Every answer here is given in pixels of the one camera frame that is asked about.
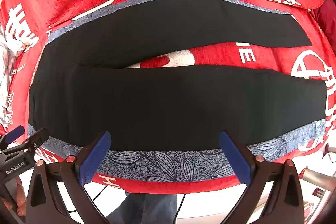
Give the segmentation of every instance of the human hand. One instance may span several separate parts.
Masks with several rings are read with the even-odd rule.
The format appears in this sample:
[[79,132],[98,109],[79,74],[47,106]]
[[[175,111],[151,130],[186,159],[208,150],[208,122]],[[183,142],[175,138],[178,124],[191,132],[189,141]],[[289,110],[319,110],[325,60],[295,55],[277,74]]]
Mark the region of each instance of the human hand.
[[[25,195],[25,191],[22,186],[22,181],[19,177],[15,178],[15,181],[17,183],[17,193],[16,193],[16,203],[17,203],[17,214],[19,216],[25,216],[26,215],[26,205],[27,205],[27,198]],[[13,208],[13,205],[8,202],[7,200],[1,198],[4,205],[7,207],[8,210],[11,210]]]

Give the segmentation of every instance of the gray leaf-patterned fabric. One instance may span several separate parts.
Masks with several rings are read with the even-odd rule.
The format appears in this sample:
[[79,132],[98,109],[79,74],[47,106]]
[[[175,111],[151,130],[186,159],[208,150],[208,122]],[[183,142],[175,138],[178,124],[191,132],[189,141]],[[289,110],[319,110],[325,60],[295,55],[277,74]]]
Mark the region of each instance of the gray leaf-patterned fabric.
[[[326,120],[315,121],[272,140],[249,145],[254,155],[274,161],[301,145],[324,135]],[[28,135],[36,131],[28,125]],[[43,147],[60,157],[77,155],[82,149],[50,137]],[[152,182],[197,182],[224,178],[234,172],[222,150],[205,151],[112,151],[98,169],[117,178]]]

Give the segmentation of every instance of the black pants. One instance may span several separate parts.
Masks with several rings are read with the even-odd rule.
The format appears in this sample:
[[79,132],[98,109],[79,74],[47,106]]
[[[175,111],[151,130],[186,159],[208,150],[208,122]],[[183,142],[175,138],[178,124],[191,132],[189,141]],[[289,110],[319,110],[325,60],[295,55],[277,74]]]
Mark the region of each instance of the black pants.
[[106,219],[113,224],[171,224],[177,195],[131,194]]

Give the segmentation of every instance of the black fabric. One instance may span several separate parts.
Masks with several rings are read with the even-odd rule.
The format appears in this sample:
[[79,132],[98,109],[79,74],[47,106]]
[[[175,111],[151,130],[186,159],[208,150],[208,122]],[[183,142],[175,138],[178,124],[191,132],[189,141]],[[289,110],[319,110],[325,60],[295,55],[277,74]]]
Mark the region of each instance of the black fabric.
[[162,54],[220,42],[311,46],[291,15],[223,0],[155,0],[61,35],[45,47],[36,78],[74,63],[125,68]]
[[324,119],[326,96],[322,80],[266,69],[74,65],[34,81],[29,123],[78,146],[106,130],[112,150],[198,151],[223,130],[250,145]]

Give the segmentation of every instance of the black cable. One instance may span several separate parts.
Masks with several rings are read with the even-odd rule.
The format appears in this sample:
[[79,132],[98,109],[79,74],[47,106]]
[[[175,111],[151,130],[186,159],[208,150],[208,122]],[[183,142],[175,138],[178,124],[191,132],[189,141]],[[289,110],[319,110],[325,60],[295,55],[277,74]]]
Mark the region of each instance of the black cable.
[[[92,201],[95,201],[95,200],[97,199],[97,197],[99,197],[99,195],[100,195],[101,193],[103,193],[103,191],[104,191],[106,188],[107,188],[107,186],[105,186],[105,187],[103,188],[103,190],[101,190],[101,191],[99,192],[99,194],[96,195],[96,197],[95,197]],[[77,210],[69,211],[68,213],[75,213],[75,212],[77,212]]]
[[184,198],[185,198],[185,194],[183,195],[183,198],[182,198],[182,201],[181,201],[181,204],[180,204],[180,207],[178,208],[176,214],[175,214],[175,217],[174,217],[174,220],[173,220],[173,224],[175,224],[176,222],[176,218],[177,218],[177,215],[179,214],[180,210],[181,210],[181,207],[182,207],[182,204],[183,204],[183,201],[184,201]]

